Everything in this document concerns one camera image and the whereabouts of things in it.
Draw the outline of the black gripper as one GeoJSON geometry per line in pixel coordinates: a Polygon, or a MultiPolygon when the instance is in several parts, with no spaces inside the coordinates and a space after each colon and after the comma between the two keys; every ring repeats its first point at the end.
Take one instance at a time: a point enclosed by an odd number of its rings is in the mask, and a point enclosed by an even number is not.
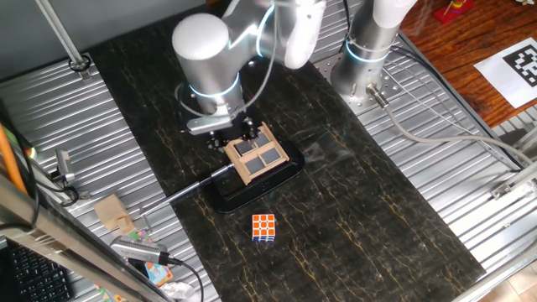
{"type": "MultiPolygon", "coordinates": [[[[245,119],[237,117],[232,122],[232,136],[241,137],[245,133],[245,139],[248,141],[254,140],[258,137],[259,130],[256,124],[250,117],[245,119]]],[[[211,135],[207,141],[207,147],[210,150],[223,152],[223,148],[226,146],[227,141],[219,136],[211,135]]]]}

